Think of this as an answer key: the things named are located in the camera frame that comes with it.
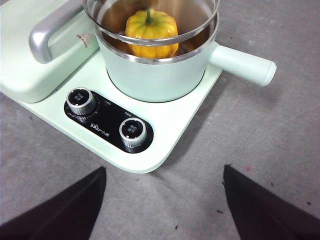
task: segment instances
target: appliance base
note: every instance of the appliance base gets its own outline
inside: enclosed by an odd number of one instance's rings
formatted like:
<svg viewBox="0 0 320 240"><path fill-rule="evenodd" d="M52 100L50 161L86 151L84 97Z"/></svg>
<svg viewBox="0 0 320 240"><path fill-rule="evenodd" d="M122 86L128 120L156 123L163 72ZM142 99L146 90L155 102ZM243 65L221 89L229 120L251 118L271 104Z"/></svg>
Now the appliance base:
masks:
<svg viewBox="0 0 320 240"><path fill-rule="evenodd" d="M221 72L209 64L201 82L186 96L162 103L143 102L123 94L113 85L102 54L97 51L44 100L36 103L13 100L117 168L143 174L166 160ZM90 89L148 121L154 131L151 145L139 153L124 152L69 119L64 104L69 91L77 87Z"/></svg>

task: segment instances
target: cooking pot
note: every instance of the cooking pot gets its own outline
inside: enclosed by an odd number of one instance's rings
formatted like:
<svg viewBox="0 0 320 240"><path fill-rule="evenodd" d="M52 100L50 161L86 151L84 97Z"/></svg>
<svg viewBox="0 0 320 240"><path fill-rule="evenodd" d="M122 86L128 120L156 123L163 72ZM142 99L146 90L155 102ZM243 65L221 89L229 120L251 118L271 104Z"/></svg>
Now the cooking pot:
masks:
<svg viewBox="0 0 320 240"><path fill-rule="evenodd" d="M124 35L127 19L147 6L168 13L178 36L141 39ZM261 86L268 85L274 62L215 42L219 0L83 0L102 52L107 73L124 94L145 102L176 100L201 81L208 63ZM169 58L134 56L128 44L163 46L179 43Z"/></svg>

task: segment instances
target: lid handle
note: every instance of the lid handle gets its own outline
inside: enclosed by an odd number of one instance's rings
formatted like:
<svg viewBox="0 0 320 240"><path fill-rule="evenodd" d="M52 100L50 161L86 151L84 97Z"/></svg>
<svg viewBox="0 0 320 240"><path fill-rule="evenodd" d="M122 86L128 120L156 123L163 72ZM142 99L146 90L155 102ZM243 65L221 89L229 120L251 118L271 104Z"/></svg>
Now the lid handle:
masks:
<svg viewBox="0 0 320 240"><path fill-rule="evenodd" d="M36 61L41 64L51 62L52 55L48 47L49 39L83 9L81 0L69 0L32 29L29 36L29 47Z"/></svg>

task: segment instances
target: control knob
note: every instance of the control knob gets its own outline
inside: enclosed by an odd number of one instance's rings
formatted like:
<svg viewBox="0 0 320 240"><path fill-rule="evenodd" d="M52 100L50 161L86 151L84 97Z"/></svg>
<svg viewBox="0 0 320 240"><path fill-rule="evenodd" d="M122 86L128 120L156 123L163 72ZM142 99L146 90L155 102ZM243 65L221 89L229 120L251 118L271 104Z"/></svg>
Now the control knob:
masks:
<svg viewBox="0 0 320 240"><path fill-rule="evenodd" d="M124 120L119 127L122 142L129 148L140 147L147 138L145 123L136 117Z"/></svg>
<svg viewBox="0 0 320 240"><path fill-rule="evenodd" d="M85 87L72 89L66 96L66 103L76 115L87 115L96 107L96 100L91 91Z"/></svg>

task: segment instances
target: yellow pumpkin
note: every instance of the yellow pumpkin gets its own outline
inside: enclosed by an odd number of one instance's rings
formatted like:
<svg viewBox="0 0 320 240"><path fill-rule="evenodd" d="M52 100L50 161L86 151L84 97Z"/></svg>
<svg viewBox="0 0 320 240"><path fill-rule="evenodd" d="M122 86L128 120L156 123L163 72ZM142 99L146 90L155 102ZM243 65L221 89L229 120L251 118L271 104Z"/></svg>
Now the yellow pumpkin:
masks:
<svg viewBox="0 0 320 240"><path fill-rule="evenodd" d="M124 34L137 39L161 39L178 35L176 20L163 11L152 8L139 10L126 22ZM173 56L179 44L164 46L141 46L129 44L131 52L142 58L163 59Z"/></svg>

